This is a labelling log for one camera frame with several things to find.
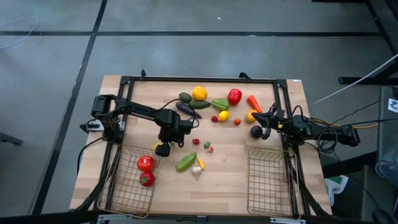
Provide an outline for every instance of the white cable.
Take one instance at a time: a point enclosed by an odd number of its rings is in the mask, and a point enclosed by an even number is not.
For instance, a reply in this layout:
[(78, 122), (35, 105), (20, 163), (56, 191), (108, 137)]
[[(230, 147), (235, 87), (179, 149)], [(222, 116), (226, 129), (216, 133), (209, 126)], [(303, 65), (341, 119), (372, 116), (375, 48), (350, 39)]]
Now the white cable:
[(8, 47), (13, 46), (14, 44), (18, 44), (19, 42), (24, 41), (24, 40), (32, 33), (32, 31), (33, 31), (34, 29), (36, 29), (37, 25), (39, 24), (39, 20), (38, 20), (36, 17), (30, 17), (30, 18), (27, 18), (27, 19), (18, 19), (18, 20), (16, 20), (16, 21), (7, 21), (7, 22), (3, 23), (0, 27), (6, 25), (6, 24), (8, 24), (8, 23), (26, 21), (26, 20), (31, 20), (31, 19), (34, 19), (34, 20), (36, 21), (36, 24), (35, 24), (35, 26), (30, 30), (30, 32), (29, 32), (24, 38), (22, 38), (21, 40), (17, 40), (17, 41), (15, 41), (14, 43), (11, 43), (11, 44), (9, 44), (9, 45), (5, 45), (5, 46), (0, 47), (0, 50), (1, 50), (1, 49), (6, 49), (6, 48), (8, 48)]
[(339, 93), (339, 92), (341, 92), (341, 91), (343, 91), (343, 90), (346, 90), (346, 89), (348, 89), (349, 87), (351, 87), (351, 86), (353, 86), (353, 85), (359, 83), (360, 81), (364, 80), (365, 78), (367, 78), (367, 77), (369, 77), (369, 76), (371, 76), (371, 75), (377, 73), (379, 70), (381, 70), (382, 68), (384, 68), (388, 63), (390, 63), (390, 62), (391, 62), (392, 60), (394, 60), (396, 57), (398, 57), (398, 54), (395, 55), (395, 56), (393, 56), (390, 60), (386, 61), (384, 64), (382, 64), (380, 67), (378, 67), (377, 69), (375, 69), (373, 72), (371, 72), (371, 73), (365, 75), (365, 76), (364, 76), (363, 78), (361, 78), (360, 80), (358, 80), (358, 81), (354, 82), (353, 84), (350, 84), (350, 85), (348, 85), (348, 86), (346, 86), (346, 87), (344, 87), (344, 88), (342, 88), (342, 89), (340, 89), (340, 90), (338, 90), (338, 91), (336, 91), (336, 92), (334, 92), (334, 93), (332, 93), (332, 94), (330, 94), (330, 95), (328, 95), (328, 96), (326, 96), (326, 97), (324, 97), (324, 98), (322, 98), (322, 99), (320, 99), (320, 100), (318, 100), (318, 101), (316, 101), (316, 102), (314, 102), (314, 103), (311, 103), (309, 106), (312, 106), (312, 105), (314, 105), (314, 104), (317, 104), (317, 103), (319, 103), (319, 102), (321, 102), (321, 101), (323, 101), (323, 100), (325, 100), (325, 99), (327, 99), (327, 98), (329, 98), (329, 97), (331, 97), (331, 96), (333, 96), (333, 95), (335, 95), (335, 94), (337, 94), (337, 93)]

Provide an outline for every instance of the garlic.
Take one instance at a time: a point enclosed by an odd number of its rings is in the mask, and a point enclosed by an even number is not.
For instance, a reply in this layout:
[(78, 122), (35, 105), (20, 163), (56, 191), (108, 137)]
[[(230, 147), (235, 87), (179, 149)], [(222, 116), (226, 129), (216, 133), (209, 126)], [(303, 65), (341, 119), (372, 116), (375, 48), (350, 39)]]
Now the garlic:
[(201, 167), (200, 166), (192, 167), (192, 174), (196, 178), (196, 180), (199, 180), (199, 176), (201, 174)]

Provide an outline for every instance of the purple eggplant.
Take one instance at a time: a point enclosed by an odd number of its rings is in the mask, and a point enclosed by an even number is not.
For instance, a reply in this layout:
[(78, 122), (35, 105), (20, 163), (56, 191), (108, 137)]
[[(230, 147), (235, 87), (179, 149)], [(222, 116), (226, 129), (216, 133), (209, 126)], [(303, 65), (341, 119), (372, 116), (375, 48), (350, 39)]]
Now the purple eggplant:
[[(177, 109), (179, 109), (181, 112), (189, 114), (191, 116), (193, 116), (194, 112), (191, 109), (191, 107), (189, 107), (188, 105), (186, 105), (185, 103), (182, 103), (181, 101), (178, 101), (175, 103), (175, 107), (177, 107)], [(201, 119), (200, 114), (195, 112), (195, 118), (199, 118)]]

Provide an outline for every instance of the yellow cable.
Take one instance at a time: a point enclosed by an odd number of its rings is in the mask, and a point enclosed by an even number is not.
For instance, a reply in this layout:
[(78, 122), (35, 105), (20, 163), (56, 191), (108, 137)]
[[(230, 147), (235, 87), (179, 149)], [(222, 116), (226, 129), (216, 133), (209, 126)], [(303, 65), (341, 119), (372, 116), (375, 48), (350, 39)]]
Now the yellow cable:
[[(315, 121), (323, 122), (323, 121), (321, 121), (319, 119), (316, 119), (316, 118), (312, 118), (312, 119), (314, 119)], [(339, 124), (333, 124), (332, 122), (327, 122), (327, 121), (325, 121), (325, 122), (330, 124), (330, 125), (332, 125), (332, 126), (341, 127), (341, 125), (339, 125)], [(377, 126), (378, 126), (378, 124), (372, 124), (372, 125), (369, 125), (369, 126), (363, 126), (363, 127), (360, 126), (360, 127), (353, 127), (353, 128), (355, 128), (355, 129), (369, 129), (369, 128), (374, 128), (374, 127), (377, 127)]]

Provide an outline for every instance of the orange carrot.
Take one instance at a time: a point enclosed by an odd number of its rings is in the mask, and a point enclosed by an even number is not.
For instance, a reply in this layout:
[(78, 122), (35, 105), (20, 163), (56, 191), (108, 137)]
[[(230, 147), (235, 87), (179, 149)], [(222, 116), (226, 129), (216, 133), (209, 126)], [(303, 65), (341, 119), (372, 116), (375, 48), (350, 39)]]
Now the orange carrot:
[(262, 113), (262, 110), (259, 106), (259, 104), (257, 103), (255, 97), (253, 95), (250, 95), (248, 97), (248, 103), (250, 104), (250, 106), (253, 107), (253, 109), (255, 109), (258, 113)]

